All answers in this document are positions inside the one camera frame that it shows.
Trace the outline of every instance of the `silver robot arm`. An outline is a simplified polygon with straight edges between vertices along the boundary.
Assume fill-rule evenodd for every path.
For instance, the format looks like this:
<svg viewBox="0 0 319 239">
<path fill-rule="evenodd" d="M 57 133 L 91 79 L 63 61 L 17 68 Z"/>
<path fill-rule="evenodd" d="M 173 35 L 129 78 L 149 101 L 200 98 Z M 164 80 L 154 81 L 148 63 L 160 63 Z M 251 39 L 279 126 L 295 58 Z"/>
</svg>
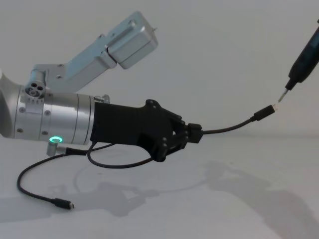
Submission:
<svg viewBox="0 0 319 239">
<path fill-rule="evenodd" d="M 154 29 L 135 12 L 109 34 L 100 35 L 66 64 L 35 65 L 25 86 L 0 71 L 0 133 L 4 137 L 48 141 L 49 154 L 57 143 L 87 144 L 95 103 L 108 96 L 74 92 L 117 63 L 128 69 L 158 45 Z"/>
</svg>

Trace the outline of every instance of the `screwdriver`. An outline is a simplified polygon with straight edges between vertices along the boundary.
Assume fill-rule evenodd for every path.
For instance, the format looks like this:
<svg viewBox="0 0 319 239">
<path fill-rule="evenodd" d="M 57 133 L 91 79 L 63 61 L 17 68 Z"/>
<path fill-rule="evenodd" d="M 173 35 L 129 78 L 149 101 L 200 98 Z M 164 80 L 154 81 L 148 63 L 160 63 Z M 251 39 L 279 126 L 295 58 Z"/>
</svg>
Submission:
<svg viewBox="0 0 319 239">
<path fill-rule="evenodd" d="M 297 83 L 302 83 L 314 70 L 319 62 L 319 27 L 293 64 L 289 73 L 289 81 L 286 84 L 285 92 L 281 95 L 278 102 L 280 103 Z"/>
</svg>

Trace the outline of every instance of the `robotic arm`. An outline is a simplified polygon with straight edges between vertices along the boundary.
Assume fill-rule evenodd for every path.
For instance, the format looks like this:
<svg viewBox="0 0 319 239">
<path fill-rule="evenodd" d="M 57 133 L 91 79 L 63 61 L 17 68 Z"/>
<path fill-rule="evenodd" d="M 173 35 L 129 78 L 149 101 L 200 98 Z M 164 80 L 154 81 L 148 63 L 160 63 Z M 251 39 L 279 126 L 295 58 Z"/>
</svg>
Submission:
<svg viewBox="0 0 319 239">
<path fill-rule="evenodd" d="M 109 104 L 109 97 L 76 94 L 118 63 L 128 69 L 156 49 L 155 30 L 135 12 L 110 33 L 100 35 L 66 64 L 35 65 L 25 86 L 0 71 L 0 133 L 4 137 L 48 142 L 49 156 L 58 143 L 108 142 L 144 148 L 164 161 L 188 142 L 199 143 L 201 126 L 188 124 L 158 102 L 142 108 Z"/>
</svg>

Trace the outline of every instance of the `green light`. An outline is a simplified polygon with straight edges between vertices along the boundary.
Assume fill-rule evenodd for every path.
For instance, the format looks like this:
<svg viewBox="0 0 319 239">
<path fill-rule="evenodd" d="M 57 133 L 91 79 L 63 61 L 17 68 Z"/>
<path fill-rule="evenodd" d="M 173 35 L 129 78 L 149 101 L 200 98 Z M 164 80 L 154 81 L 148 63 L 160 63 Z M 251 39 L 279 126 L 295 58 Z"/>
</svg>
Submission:
<svg viewBox="0 0 319 239">
<path fill-rule="evenodd" d="M 62 143 L 63 142 L 63 138 L 60 136 L 53 136 L 50 138 L 50 142 L 52 143 Z"/>
</svg>

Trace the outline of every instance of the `white background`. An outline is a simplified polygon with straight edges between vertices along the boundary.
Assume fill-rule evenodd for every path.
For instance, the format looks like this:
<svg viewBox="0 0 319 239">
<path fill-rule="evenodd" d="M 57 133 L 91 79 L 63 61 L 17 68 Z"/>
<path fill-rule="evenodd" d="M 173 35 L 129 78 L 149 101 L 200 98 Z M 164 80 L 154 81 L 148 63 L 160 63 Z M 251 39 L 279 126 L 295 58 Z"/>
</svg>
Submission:
<svg viewBox="0 0 319 239">
<path fill-rule="evenodd" d="M 317 0 L 2 0 L 0 67 L 25 84 L 34 64 L 69 61 L 140 10 L 158 28 L 156 51 L 80 92 L 134 107 L 154 99 L 205 129 L 231 126 L 277 101 L 318 9 Z M 169 162 L 109 171 L 74 157 L 26 177 L 33 191 L 72 199 L 73 213 L 15 189 L 45 143 L 0 138 L 0 238 L 319 238 L 318 77 L 319 68 L 269 119 L 207 137 Z M 118 146 L 98 156 L 147 155 Z"/>
</svg>

